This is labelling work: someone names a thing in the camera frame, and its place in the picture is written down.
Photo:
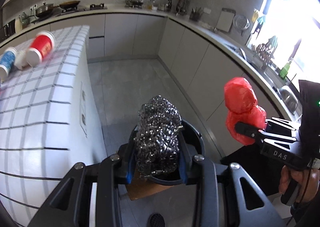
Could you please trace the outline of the person's right hand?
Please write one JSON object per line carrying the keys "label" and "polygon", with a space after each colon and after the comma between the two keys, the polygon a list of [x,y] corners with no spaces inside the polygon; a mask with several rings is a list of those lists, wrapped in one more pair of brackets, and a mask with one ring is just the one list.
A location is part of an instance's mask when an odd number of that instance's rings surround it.
{"label": "person's right hand", "polygon": [[284,194],[291,180],[295,180],[300,185],[299,194],[296,195],[296,202],[308,203],[315,198],[319,189],[319,170],[312,168],[311,170],[295,171],[284,166],[281,171],[281,179],[279,183],[279,192]]}

